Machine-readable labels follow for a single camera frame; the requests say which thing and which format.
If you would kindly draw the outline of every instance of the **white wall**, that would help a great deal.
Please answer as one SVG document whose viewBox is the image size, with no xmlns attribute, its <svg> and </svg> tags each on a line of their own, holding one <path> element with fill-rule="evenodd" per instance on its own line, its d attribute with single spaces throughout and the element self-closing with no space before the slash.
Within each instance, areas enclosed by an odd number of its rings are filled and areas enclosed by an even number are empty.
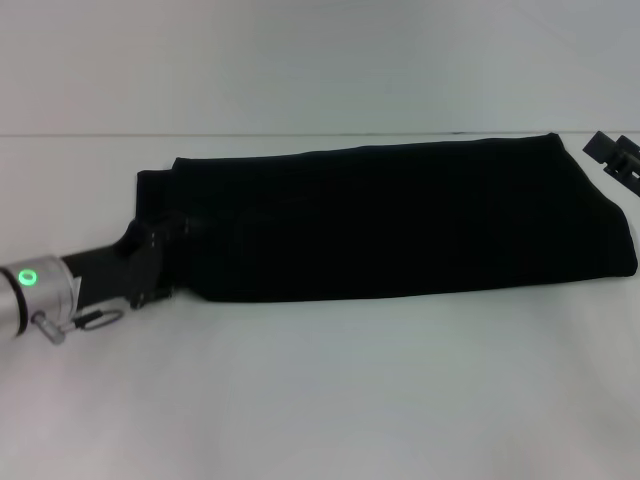
<svg viewBox="0 0 640 480">
<path fill-rule="evenodd" d="M 2 0 L 0 134 L 639 130 L 631 0 Z"/>
</svg>

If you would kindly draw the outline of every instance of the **black cloth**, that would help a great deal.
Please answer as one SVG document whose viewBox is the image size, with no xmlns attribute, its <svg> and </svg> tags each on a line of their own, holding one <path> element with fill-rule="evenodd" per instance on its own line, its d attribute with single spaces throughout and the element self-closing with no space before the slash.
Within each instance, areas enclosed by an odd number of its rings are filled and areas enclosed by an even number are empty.
<svg viewBox="0 0 640 480">
<path fill-rule="evenodd" d="M 208 300 L 379 298 L 631 276 L 627 220 L 560 137 L 188 160 L 138 177 L 185 213 L 180 282 Z"/>
</svg>

